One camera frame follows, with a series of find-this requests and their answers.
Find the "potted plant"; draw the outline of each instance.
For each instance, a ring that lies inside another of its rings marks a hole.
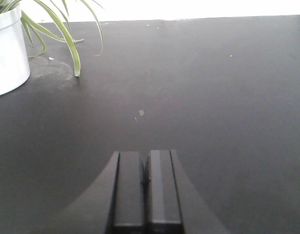
[[[23,26],[32,45],[33,40],[31,32],[36,35],[42,44],[42,51],[35,56],[43,54],[46,50],[46,44],[40,36],[40,33],[66,43],[74,62],[74,74],[79,77],[80,58],[75,47],[75,43],[81,40],[75,40],[71,36],[66,0],[61,0],[62,5],[64,6],[63,9],[60,9],[52,0],[50,0],[50,2],[44,2],[44,0],[32,0],[40,5],[47,14],[49,14],[54,24],[61,32],[61,36],[55,35],[41,24],[30,19],[25,12],[20,10],[20,1],[21,0],[0,0],[0,95],[16,89],[22,85],[30,75],[21,25]],[[96,0],[90,1],[99,5]],[[80,0],[80,2],[84,4],[94,16],[103,46],[101,26],[94,10],[88,4],[88,0]],[[65,24],[56,12],[60,13],[60,15],[64,18]]]

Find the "white pot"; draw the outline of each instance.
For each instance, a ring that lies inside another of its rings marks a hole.
[[[18,88],[30,75],[20,18],[19,5],[0,14],[0,95]]]

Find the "black object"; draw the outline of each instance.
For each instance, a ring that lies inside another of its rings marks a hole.
[[[186,234],[229,234],[194,188],[182,168],[175,150],[170,151]]]
[[[181,218],[169,151],[152,150],[148,167],[147,206],[150,232],[180,234]]]
[[[140,162],[138,152],[114,152],[94,183],[37,233],[229,234],[176,151],[152,150],[145,170]]]
[[[113,233],[141,234],[144,230],[142,171],[137,152],[122,152],[119,161]]]
[[[111,223],[114,215],[114,195],[118,177],[118,161],[119,152],[114,152],[110,161],[92,185],[37,233],[111,233]]]

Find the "white wall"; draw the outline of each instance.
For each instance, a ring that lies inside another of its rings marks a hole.
[[[66,0],[70,21],[92,21],[80,1]],[[300,15],[300,0],[97,0],[106,11],[97,10],[101,21],[176,20],[208,17]],[[23,0],[22,9],[34,20],[51,21],[32,0]]]

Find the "table surface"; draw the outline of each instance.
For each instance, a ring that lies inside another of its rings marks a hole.
[[[300,234],[300,16],[104,22],[103,32],[95,57],[95,24],[72,23],[85,38],[80,78],[67,47],[45,39],[29,80],[0,96],[0,233],[31,233],[115,150],[176,149],[231,234]]]

